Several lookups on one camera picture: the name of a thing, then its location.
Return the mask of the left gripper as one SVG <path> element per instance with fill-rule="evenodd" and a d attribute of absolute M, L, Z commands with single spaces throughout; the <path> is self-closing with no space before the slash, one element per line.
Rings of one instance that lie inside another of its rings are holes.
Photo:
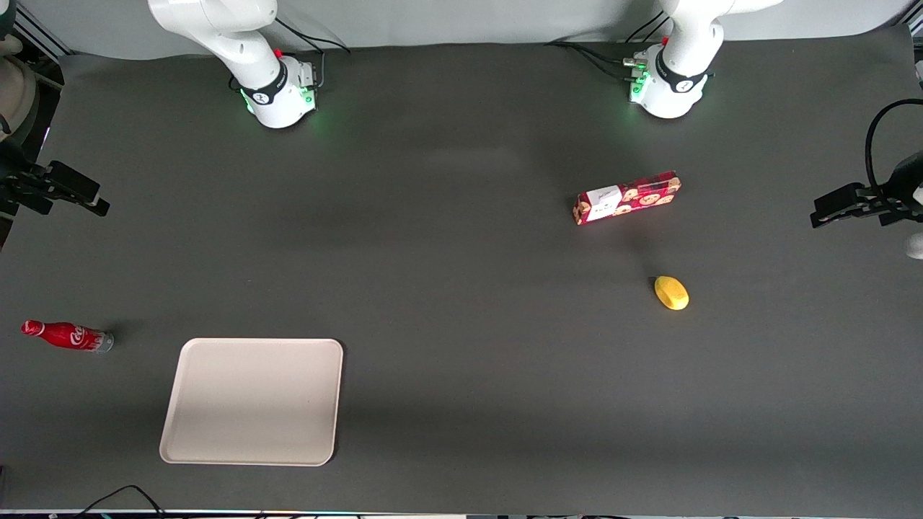
<path fill-rule="evenodd" d="M 873 192 L 867 209 L 866 187 L 860 182 L 849 183 L 814 200 L 815 210 L 810 216 L 812 228 L 868 216 L 878 217 L 881 226 L 890 226 L 897 221 L 922 223 L 922 204 L 916 198 L 921 193 L 921 151 L 900 161 L 883 184 L 876 180 L 873 155 L 868 150 L 865 151 L 865 170 Z"/>

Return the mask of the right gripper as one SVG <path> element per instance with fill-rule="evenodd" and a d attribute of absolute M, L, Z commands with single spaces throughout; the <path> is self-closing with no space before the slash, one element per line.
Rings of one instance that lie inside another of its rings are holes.
<path fill-rule="evenodd" d="M 111 204 L 99 196 L 100 185 L 86 175 L 59 161 L 49 162 L 48 182 L 44 174 L 44 168 L 27 160 L 19 147 L 2 144 L 2 217 L 15 217 L 21 207 L 48 216 L 56 200 L 78 205 L 96 216 L 108 213 Z"/>

